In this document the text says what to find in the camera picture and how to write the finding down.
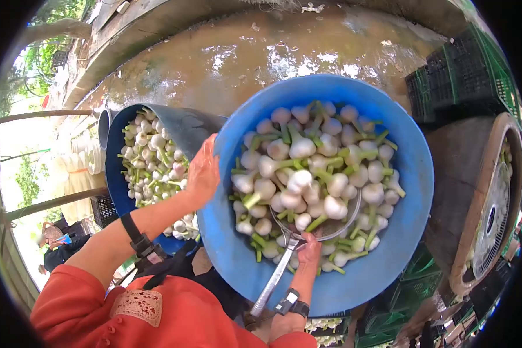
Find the forearm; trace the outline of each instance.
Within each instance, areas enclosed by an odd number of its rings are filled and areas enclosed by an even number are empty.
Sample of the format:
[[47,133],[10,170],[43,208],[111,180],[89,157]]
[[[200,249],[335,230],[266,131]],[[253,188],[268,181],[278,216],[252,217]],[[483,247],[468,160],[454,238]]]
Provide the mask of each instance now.
[[[195,210],[190,202],[188,193],[181,191],[157,204],[132,211],[131,217],[139,231],[153,240],[166,227]],[[66,264],[94,275],[106,289],[116,268],[134,254],[130,242],[130,236],[118,219],[91,237]]]
[[[296,270],[296,274],[290,283],[290,287],[299,293],[298,301],[305,302],[308,305],[311,304],[311,294],[316,275],[316,264],[299,264],[298,269]],[[304,331],[304,328],[306,327],[306,320],[306,318],[297,313],[288,312],[284,316],[277,314],[273,318],[273,323],[271,324],[271,336],[269,338],[269,342],[276,340],[286,333]]]

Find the blue plastic basin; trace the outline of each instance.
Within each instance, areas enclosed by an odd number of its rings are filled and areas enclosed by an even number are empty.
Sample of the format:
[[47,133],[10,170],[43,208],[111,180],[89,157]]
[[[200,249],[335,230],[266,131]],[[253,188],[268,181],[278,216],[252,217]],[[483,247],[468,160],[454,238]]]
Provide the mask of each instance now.
[[[120,174],[120,171],[125,170],[122,159],[118,157],[120,150],[125,145],[122,129],[135,119],[137,111],[144,106],[153,110],[160,118],[173,140],[190,160],[195,157],[203,141],[212,133],[217,132],[226,121],[226,117],[203,113],[191,108],[171,108],[143,103],[130,105],[118,112],[108,129],[105,162],[106,185],[118,216],[136,209],[135,200],[127,196],[127,182]],[[160,244],[162,249],[170,254],[178,251],[184,245],[185,240],[167,238],[161,234],[155,238],[154,242]]]
[[[382,120],[390,131],[388,139],[398,145],[392,164],[399,170],[400,184],[407,192],[396,205],[389,227],[380,233],[377,249],[348,262],[345,275],[323,273],[316,279],[309,314],[322,316],[358,306],[390,285],[410,261],[427,222],[434,187],[432,156],[412,117],[387,94],[365,82],[336,75],[295,77],[258,92],[230,116],[216,138],[221,185],[197,218],[216,270],[232,288],[255,301],[275,265],[265,259],[257,263],[247,238],[235,231],[235,215],[228,200],[230,169],[241,153],[243,135],[269,118],[273,109],[307,105],[313,99],[352,104],[361,115]],[[291,280],[292,274],[285,272],[269,300],[270,309],[284,296]]]

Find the wet ground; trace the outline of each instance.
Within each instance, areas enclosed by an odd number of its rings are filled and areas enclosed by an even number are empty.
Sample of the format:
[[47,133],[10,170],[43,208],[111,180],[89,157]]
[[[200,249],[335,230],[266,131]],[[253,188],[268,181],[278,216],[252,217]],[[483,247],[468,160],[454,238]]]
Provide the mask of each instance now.
[[361,7],[323,12],[248,12],[206,23],[120,66],[81,108],[119,110],[136,102],[230,115],[263,87],[294,76],[333,73],[366,81],[408,112],[404,76],[446,38]]

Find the orange shirt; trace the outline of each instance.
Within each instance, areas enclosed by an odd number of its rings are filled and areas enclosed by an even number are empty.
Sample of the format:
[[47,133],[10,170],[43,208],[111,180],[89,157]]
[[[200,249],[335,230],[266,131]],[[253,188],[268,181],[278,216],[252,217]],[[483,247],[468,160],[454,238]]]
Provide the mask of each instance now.
[[[60,265],[37,298],[31,323],[53,347],[267,347],[196,282],[168,275],[162,285],[142,290],[150,277],[127,289],[115,287],[105,297],[93,275]],[[305,332],[293,332],[269,347],[316,347],[316,342]]]

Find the wooden pole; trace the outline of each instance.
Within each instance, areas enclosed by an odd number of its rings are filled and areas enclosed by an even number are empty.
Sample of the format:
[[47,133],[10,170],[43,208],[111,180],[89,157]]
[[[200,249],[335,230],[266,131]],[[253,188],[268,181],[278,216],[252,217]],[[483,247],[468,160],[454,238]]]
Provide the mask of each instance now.
[[50,199],[45,202],[37,203],[34,205],[26,206],[25,208],[18,209],[13,212],[6,213],[6,221],[14,221],[16,219],[22,218],[27,215],[31,215],[37,212],[42,212],[47,209],[54,208],[56,206],[68,204],[71,202],[75,202],[80,199],[86,199],[93,196],[100,196],[108,194],[108,188],[106,187],[99,187],[96,189],[90,189],[87,191],[81,191],[77,193],[72,193],[67,196]]
[[26,154],[21,154],[21,155],[17,155],[17,156],[0,156],[0,157],[4,157],[4,158],[0,159],[0,162],[6,162],[6,161],[9,161],[10,159],[16,159],[19,157],[35,155],[35,154],[38,154],[39,152],[49,152],[49,151],[50,151],[50,149],[46,149],[46,150],[37,150],[37,151],[33,151],[33,152],[28,152]]
[[47,117],[47,116],[71,116],[71,115],[93,115],[93,110],[50,110],[50,111],[38,111],[35,113],[26,113],[18,115],[9,115],[0,118],[0,124],[10,121],[32,119],[34,117]]

